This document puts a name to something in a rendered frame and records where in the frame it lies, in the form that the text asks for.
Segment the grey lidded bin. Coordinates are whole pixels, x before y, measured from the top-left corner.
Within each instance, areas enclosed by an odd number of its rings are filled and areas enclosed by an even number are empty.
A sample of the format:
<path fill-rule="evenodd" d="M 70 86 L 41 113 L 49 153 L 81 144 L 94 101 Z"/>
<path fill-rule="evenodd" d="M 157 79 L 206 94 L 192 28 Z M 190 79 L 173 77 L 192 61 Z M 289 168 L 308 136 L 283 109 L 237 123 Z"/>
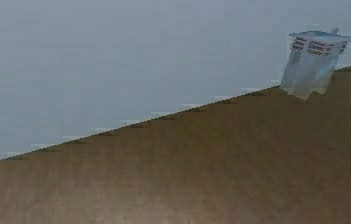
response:
<path fill-rule="evenodd" d="M 333 28 L 330 32 L 291 33 L 290 37 L 291 52 L 279 88 L 301 100 L 313 92 L 324 94 L 351 36 L 341 35 Z"/>

